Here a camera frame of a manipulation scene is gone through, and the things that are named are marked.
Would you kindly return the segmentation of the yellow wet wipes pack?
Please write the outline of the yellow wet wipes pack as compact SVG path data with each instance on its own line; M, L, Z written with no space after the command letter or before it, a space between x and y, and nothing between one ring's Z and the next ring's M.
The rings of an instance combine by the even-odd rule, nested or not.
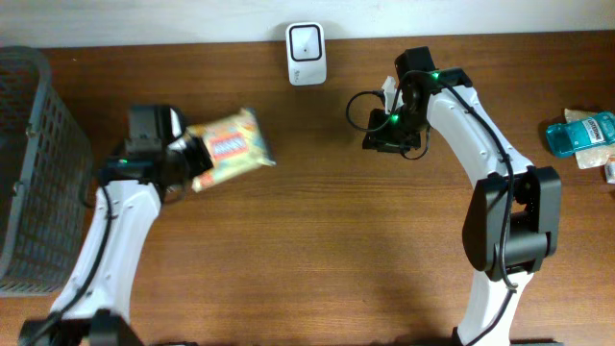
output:
M207 124L190 125L187 132L203 141L212 162L212 168L192 180L195 192L262 166L277 164L253 109L242 108L235 114Z

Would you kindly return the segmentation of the orange small snack packet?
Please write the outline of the orange small snack packet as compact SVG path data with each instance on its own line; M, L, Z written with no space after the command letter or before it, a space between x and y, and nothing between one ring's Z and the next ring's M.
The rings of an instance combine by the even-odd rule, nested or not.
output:
M610 158L604 165L605 180L608 184L615 184L615 160Z

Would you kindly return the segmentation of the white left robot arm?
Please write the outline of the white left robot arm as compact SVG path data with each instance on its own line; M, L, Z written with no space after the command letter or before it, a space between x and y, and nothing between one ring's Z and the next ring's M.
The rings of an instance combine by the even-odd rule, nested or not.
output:
M168 194L184 196L212 161L177 107L133 106L128 120L128 138L97 172L94 214L74 269L49 315L23 323L21 345L142 342L130 325L130 300L146 237Z

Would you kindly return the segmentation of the teal mouthwash bottle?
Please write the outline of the teal mouthwash bottle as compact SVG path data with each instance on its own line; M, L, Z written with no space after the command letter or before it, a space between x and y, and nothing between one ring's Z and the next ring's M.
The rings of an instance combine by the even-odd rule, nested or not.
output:
M553 124L546 131L553 154L559 158L614 143L614 114L600 112L570 123Z

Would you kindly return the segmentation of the beige kraft paper pouch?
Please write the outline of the beige kraft paper pouch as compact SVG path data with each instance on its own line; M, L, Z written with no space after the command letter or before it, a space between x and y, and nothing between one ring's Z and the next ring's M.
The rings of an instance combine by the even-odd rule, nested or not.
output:
M567 123L572 123L587 117L596 115L593 111L564 110L564 117ZM579 169L589 169L604 166L609 158L614 157L614 145L600 146L592 149L583 150L575 153Z

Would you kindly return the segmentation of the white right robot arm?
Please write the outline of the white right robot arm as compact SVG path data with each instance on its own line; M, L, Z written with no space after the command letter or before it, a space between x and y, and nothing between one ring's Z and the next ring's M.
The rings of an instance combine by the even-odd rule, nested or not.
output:
M439 69L428 47L405 50L397 75L375 91L362 147L382 153L427 152L431 131L453 150L473 188L462 245L474 269L470 299L454 345L508 345L525 288L557 247L561 180L505 138L463 69Z

